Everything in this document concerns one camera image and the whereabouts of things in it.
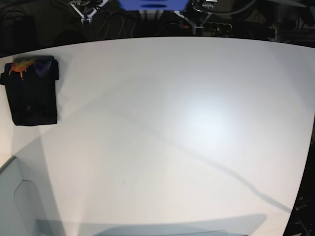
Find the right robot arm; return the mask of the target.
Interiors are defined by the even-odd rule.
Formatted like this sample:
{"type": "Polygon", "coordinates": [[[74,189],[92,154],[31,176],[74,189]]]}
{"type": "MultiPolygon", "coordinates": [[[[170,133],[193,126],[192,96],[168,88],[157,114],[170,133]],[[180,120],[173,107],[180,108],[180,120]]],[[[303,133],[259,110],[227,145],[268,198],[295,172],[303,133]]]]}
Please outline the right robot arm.
{"type": "Polygon", "coordinates": [[[99,12],[109,0],[71,0],[69,6],[81,17],[81,24],[90,24],[94,15],[99,12]]]}

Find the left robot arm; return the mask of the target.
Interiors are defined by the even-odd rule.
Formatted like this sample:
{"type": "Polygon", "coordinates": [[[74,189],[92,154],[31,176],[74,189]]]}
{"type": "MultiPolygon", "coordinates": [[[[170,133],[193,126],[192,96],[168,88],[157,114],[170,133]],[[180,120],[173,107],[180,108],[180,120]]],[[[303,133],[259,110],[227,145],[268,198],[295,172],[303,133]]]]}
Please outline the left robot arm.
{"type": "Polygon", "coordinates": [[[211,17],[217,0],[189,0],[185,9],[174,10],[174,13],[184,20],[184,26],[191,30],[194,36],[202,36],[204,25],[211,17]]]}

